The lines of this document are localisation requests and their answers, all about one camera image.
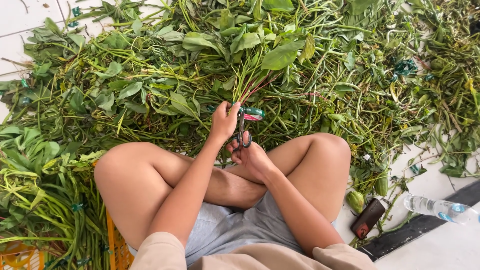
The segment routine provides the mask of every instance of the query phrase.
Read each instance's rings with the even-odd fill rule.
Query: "plastic water bottle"
[[[405,207],[423,215],[436,216],[458,224],[480,224],[480,215],[472,207],[442,200],[430,200],[408,194],[403,202]]]

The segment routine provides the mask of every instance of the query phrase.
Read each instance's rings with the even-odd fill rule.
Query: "bottle label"
[[[444,213],[442,213],[442,212],[439,212],[439,213],[438,213],[438,217],[441,218],[441,219],[444,220],[444,221],[450,221],[450,222],[454,222],[454,223],[455,223],[455,221],[453,221],[452,218],[450,218],[447,214],[444,214]]]
[[[462,204],[454,203],[452,204],[452,210],[455,212],[463,213],[465,212],[465,207]]]

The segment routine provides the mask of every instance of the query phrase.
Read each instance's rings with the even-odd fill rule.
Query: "white tile floor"
[[[58,23],[60,28],[63,28],[65,26],[64,20],[65,18],[67,18],[70,12],[66,0],[24,0],[24,2],[28,7],[28,13],[25,9],[25,6],[22,4],[20,0],[9,0],[9,1],[4,1],[4,3],[2,3],[4,15],[0,16],[0,25],[3,26],[3,27],[0,27],[0,58],[3,57],[13,61],[18,61],[18,62],[28,62],[30,59],[28,56],[26,56],[23,53],[23,42],[27,42],[26,38],[29,37],[30,35],[28,30],[35,27],[42,26],[45,17],[50,17],[54,22]],[[148,0],[148,2],[160,4],[160,1],[157,1],[157,0]],[[101,5],[100,0],[84,0],[79,3],[75,3],[74,0],[70,0],[69,3],[71,5],[71,8],[76,6],[80,6],[80,8],[88,8],[91,6]],[[148,15],[156,11],[156,9],[153,7],[142,7],[141,11],[144,12],[144,15]],[[79,26],[83,26],[83,25],[87,26],[86,31],[83,31],[83,35],[85,35],[86,37],[97,35],[103,29],[105,30],[112,29],[111,27],[108,26],[108,24],[112,23],[112,21],[109,18],[104,19],[98,23],[92,23],[91,21],[92,21],[91,18],[83,19],[79,21],[80,23]],[[28,71],[25,71],[25,68],[22,66],[14,65],[10,62],[0,60],[0,81],[19,79],[20,74],[24,74],[26,72]],[[8,113],[8,110],[6,109],[5,105],[3,103],[0,104],[0,120],[3,120],[3,118],[7,115],[7,113]],[[416,146],[404,147],[404,153],[391,166],[392,168],[391,175],[411,177],[413,176],[413,173],[409,169],[404,170],[408,166],[409,159],[415,158],[415,162],[417,162],[421,159],[425,159],[427,157],[434,156],[436,154],[438,154],[438,149],[434,147],[430,147],[425,150],[421,147],[416,147]],[[442,167],[442,163],[439,162],[434,165],[428,164],[428,162],[432,160],[435,160],[435,158],[423,161],[418,164],[419,166],[423,165],[428,171],[423,175],[415,177],[415,179],[408,184],[408,187],[412,194],[427,196],[433,199],[440,199],[452,194],[456,190],[476,180],[476,178],[474,177],[450,178],[445,174],[441,174],[438,172],[438,169]],[[476,171],[476,168],[479,164],[478,160],[480,160],[480,155],[470,159],[468,163],[468,170],[470,172]],[[406,217],[407,210],[403,207],[403,204],[401,201],[402,198],[403,197],[401,197],[397,201],[397,203],[394,205],[393,210],[390,212],[390,215],[392,215],[392,218],[390,221],[386,223],[386,226],[384,227],[385,229],[395,227]],[[338,231],[340,232],[342,238],[346,243],[349,243],[354,237],[353,233],[349,230],[349,227],[352,224],[352,222],[355,220],[355,218],[356,216],[353,214],[350,207],[346,203],[344,203],[343,208],[338,217],[337,224],[338,224]],[[444,227],[441,227],[440,229],[438,229],[438,231],[449,230],[449,232],[451,233],[451,231],[457,229],[457,228],[449,229],[450,227],[452,226],[449,226],[447,229],[443,229]],[[476,234],[477,236],[476,239],[479,238],[478,236],[480,236],[480,232],[478,230],[472,233]],[[478,252],[479,250],[478,245],[476,243],[473,243],[473,244],[475,245],[476,250]],[[402,262],[405,262],[405,260],[408,260],[407,258],[403,257],[405,254],[410,254],[410,253],[419,254],[415,252],[415,250],[417,249],[425,250],[425,248],[421,245],[409,244],[406,247],[394,252],[392,255],[387,256],[386,259],[380,260],[378,263],[378,267],[380,269],[385,269],[385,270],[397,269],[397,268],[394,268],[391,264],[395,262],[399,262],[400,259],[402,260]],[[436,254],[434,252],[432,252],[432,256],[433,257],[430,256],[429,259],[436,258]],[[455,253],[455,256],[457,256],[457,258],[459,256],[459,258],[462,259],[461,254],[457,255]],[[441,265],[429,264],[429,263],[425,263],[421,265],[422,266],[417,269],[437,269],[437,270],[451,269],[450,267],[447,267],[447,266],[441,266]],[[402,269],[415,269],[415,266],[413,266],[412,264],[411,268],[406,267]]]

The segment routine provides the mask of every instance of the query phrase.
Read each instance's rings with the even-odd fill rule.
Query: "leaf pile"
[[[30,76],[0,83],[3,127],[79,142],[76,158],[133,141],[195,156],[214,108],[238,100],[265,111],[246,127],[265,150],[315,132],[346,139],[364,196],[386,194],[404,143],[439,144],[442,172],[478,176],[465,170],[480,145],[478,3],[409,2],[411,11],[388,0],[176,0],[144,18],[143,2],[103,2],[69,19],[113,18],[115,30],[89,42],[47,19],[24,46]]]

